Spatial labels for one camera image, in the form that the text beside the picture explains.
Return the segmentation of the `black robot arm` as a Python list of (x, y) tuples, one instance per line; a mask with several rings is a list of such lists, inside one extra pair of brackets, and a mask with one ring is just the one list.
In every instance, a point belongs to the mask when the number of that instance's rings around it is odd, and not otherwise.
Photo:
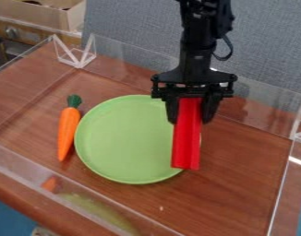
[(166, 103), (167, 120), (180, 117), (183, 98), (199, 98), (200, 121), (213, 118), (219, 102), (233, 96), (234, 74), (214, 71), (211, 59), (227, 61), (233, 45), (226, 34), (233, 30), (230, 0), (176, 0), (180, 5), (182, 38), (178, 66), (151, 76), (151, 97)]

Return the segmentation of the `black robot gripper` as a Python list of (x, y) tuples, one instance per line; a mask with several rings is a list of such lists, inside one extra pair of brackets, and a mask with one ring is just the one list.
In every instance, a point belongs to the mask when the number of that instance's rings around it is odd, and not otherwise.
[(213, 56), (214, 46), (195, 49), (182, 43), (178, 66), (150, 79), (151, 96), (166, 100), (166, 116), (172, 124), (178, 121), (179, 98), (204, 98), (202, 122), (207, 124), (222, 99), (233, 96), (237, 76), (210, 68)]

